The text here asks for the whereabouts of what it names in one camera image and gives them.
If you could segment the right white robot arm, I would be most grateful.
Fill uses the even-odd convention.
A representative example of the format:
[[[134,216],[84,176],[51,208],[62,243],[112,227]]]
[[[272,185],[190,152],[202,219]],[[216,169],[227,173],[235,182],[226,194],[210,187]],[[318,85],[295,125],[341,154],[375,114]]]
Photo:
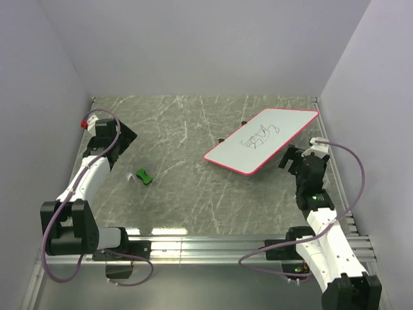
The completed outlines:
[[[339,214],[324,189],[328,145],[309,149],[289,145],[279,167],[291,162],[296,178],[296,203],[309,227],[291,227],[285,251],[305,261],[319,284],[323,309],[378,309],[382,285],[354,254],[339,223]]]

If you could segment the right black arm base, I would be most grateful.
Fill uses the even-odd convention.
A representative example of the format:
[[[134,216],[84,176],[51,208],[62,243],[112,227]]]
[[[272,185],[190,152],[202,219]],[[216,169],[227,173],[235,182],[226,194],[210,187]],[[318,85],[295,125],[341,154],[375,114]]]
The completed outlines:
[[[288,273],[288,280],[297,282],[305,282],[311,279],[311,273],[304,259],[298,255],[294,246],[278,247],[265,251],[265,256],[268,261],[283,261],[281,270],[283,273]]]

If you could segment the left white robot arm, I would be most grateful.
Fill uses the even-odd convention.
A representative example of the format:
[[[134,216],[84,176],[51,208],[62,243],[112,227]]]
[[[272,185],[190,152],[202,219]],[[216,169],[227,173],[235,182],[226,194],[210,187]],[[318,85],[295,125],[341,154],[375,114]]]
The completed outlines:
[[[122,260],[130,254],[126,230],[99,228],[90,205],[103,180],[137,134],[113,118],[98,119],[96,115],[81,126],[92,135],[81,167],[55,201],[41,206],[43,247],[49,256],[84,255],[107,249],[116,260]]]

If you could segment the pink framed whiteboard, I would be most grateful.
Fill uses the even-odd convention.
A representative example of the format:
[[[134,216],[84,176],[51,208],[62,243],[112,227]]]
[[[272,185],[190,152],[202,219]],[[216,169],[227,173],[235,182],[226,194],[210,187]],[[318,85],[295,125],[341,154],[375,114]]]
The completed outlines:
[[[252,175],[318,116],[316,110],[266,108],[208,151],[204,159]]]

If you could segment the green whiteboard eraser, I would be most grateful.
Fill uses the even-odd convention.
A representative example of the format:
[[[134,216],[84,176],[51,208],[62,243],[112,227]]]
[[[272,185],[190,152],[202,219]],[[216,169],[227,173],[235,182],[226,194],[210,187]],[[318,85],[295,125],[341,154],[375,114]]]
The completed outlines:
[[[139,169],[136,171],[136,176],[140,179],[144,185],[148,185],[152,182],[152,177],[150,177],[145,169]]]

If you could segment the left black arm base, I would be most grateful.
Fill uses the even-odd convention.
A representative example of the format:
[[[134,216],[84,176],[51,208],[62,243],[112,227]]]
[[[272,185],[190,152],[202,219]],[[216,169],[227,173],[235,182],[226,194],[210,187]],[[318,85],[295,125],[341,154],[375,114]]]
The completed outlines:
[[[128,242],[125,250],[110,249],[99,250],[92,255],[91,261],[105,264],[105,274],[109,280],[115,282],[129,280],[136,270],[137,263],[145,267],[152,250],[152,242],[148,240],[132,240]]]

